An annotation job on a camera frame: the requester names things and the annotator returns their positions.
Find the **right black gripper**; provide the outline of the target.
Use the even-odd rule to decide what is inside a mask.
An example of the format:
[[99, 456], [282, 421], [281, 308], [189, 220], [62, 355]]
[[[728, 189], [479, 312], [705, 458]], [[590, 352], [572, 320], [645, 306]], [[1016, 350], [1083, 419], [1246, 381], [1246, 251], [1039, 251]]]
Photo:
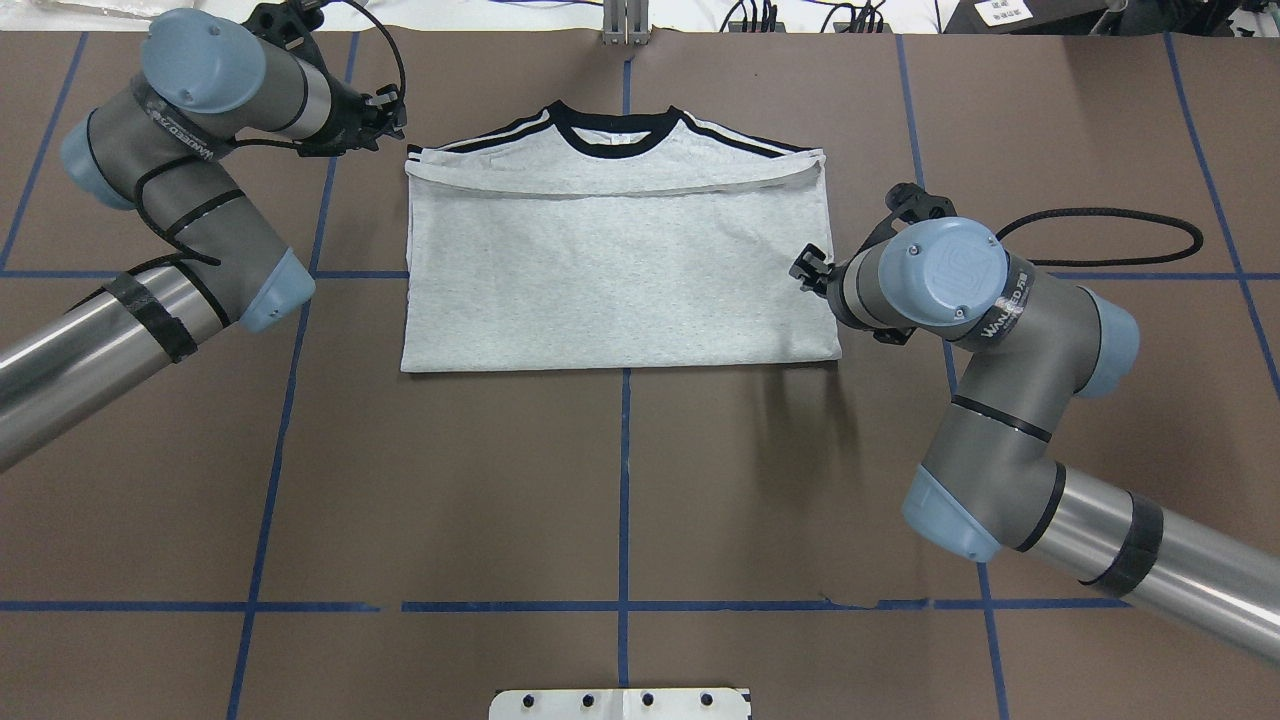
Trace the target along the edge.
[[801, 283], [804, 292], [823, 297], [838, 322], [858, 322], [846, 295], [845, 281], [852, 260], [832, 263], [826, 252], [808, 243], [795, 260], [790, 275]]

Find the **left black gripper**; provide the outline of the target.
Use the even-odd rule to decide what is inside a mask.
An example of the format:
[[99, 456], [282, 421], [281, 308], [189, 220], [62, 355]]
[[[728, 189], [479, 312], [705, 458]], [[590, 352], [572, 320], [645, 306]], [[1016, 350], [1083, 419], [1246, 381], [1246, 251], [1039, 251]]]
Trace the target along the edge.
[[353, 150], [375, 152], [383, 138], [404, 141], [403, 90], [387, 85], [375, 94], [361, 94], [329, 76], [330, 108], [317, 132], [317, 155], [337, 158]]

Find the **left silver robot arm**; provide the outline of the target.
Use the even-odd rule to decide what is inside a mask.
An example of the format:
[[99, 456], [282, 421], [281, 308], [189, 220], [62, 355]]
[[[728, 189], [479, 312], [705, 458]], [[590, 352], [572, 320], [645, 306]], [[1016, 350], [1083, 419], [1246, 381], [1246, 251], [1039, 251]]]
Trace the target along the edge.
[[223, 167], [274, 147], [338, 158], [403, 138], [404, 60], [360, 92], [314, 32], [325, 3], [260, 3], [237, 22], [180, 6], [157, 15], [128, 86], [63, 140], [76, 186], [134, 213], [166, 254], [120, 272], [3, 352], [1, 464], [10, 469], [221, 331], [260, 332], [315, 293], [311, 270]]

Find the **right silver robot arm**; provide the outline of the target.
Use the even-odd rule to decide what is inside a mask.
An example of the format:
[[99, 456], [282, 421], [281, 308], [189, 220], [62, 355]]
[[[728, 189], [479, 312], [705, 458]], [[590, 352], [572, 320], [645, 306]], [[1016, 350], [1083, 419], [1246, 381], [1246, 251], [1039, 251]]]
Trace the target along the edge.
[[1133, 368], [1140, 332], [1126, 310], [960, 217], [910, 224], [844, 263], [808, 245], [790, 274], [845, 325], [881, 340], [923, 331], [970, 356], [902, 503], [916, 533], [977, 562], [1030, 555], [1277, 662], [1275, 556], [1050, 456], [1069, 404]]

